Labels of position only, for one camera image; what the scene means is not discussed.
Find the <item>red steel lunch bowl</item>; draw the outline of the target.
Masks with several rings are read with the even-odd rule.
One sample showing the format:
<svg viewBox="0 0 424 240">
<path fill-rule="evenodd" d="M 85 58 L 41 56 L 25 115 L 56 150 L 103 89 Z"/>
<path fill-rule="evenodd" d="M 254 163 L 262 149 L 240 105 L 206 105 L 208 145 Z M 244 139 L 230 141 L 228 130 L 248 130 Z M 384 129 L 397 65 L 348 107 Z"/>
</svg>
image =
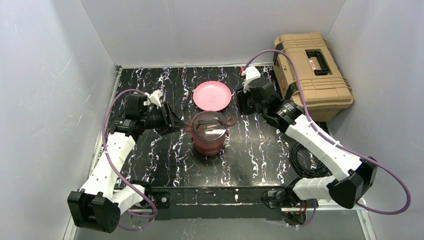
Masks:
<svg viewBox="0 0 424 240">
<path fill-rule="evenodd" d="M 216 111 L 202 111 L 196 114 L 184 130 L 190 134 L 195 149 L 205 156 L 214 156 L 223 148 L 229 137 L 229 128 L 236 124 L 231 116 L 225 118 Z"/>
<path fill-rule="evenodd" d="M 223 149 L 223 143 L 205 143 L 194 144 L 195 149 L 202 155 L 213 156 L 218 154 Z"/>
</svg>

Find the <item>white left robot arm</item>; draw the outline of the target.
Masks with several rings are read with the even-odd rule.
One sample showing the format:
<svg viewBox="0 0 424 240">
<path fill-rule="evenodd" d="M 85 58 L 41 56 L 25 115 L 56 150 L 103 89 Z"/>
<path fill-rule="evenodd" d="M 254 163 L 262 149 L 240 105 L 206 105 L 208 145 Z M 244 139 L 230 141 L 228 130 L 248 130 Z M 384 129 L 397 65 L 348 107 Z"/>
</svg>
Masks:
<svg viewBox="0 0 424 240">
<path fill-rule="evenodd" d="M 168 102 L 162 102 L 163 92 L 144 93 L 129 89 L 122 113 L 103 119 L 103 152 L 87 181 L 77 191 L 71 191 L 67 204 L 76 227 L 112 233 L 121 215 L 133 206 L 146 203 L 153 220 L 158 209 L 151 186 L 146 181 L 128 181 L 121 169 L 137 140 L 146 130 L 164 136 L 185 127 Z"/>
</svg>

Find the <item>clear round lid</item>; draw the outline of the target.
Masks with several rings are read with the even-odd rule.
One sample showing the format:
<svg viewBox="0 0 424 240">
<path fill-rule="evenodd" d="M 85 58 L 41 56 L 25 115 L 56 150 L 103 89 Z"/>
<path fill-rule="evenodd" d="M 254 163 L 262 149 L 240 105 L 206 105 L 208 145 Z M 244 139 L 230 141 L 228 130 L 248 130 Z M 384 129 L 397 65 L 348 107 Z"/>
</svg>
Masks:
<svg viewBox="0 0 424 240">
<path fill-rule="evenodd" d="M 228 121 L 215 111 L 202 111 L 194 116 L 190 130 L 194 137 L 203 141 L 215 141 L 223 137 L 228 129 Z"/>
</svg>

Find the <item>metal serving tongs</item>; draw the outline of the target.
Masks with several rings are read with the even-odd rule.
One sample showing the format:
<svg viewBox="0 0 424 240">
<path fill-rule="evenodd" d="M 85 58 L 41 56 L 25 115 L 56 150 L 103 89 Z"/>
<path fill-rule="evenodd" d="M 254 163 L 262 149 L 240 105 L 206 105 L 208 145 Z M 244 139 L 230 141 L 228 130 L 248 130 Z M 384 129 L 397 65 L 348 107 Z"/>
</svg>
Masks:
<svg viewBox="0 0 424 240">
<path fill-rule="evenodd" d="M 179 117 L 182 117 L 183 116 L 184 111 L 185 111 L 186 107 L 188 106 L 189 101 L 192 98 L 193 92 L 194 92 L 194 89 L 193 88 L 188 92 L 186 99 L 183 101 L 183 105 L 182 105 L 181 111 L 179 113 Z"/>
</svg>

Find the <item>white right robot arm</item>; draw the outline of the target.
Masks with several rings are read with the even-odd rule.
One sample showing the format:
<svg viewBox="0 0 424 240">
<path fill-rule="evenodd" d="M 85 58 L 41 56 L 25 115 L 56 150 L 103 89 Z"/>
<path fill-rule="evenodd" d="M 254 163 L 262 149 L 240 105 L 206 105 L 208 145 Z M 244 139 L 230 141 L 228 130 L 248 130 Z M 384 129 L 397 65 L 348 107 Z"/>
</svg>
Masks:
<svg viewBox="0 0 424 240">
<path fill-rule="evenodd" d="M 302 107 L 279 98 L 272 81 L 264 77 L 245 80 L 236 98 L 242 115 L 262 116 L 269 125 L 309 150 L 331 172 L 330 176 L 293 180 L 285 187 L 287 201 L 325 199 L 351 209 L 373 184 L 376 165 L 325 140 L 320 128 L 313 129 L 314 123 L 307 119 Z"/>
</svg>

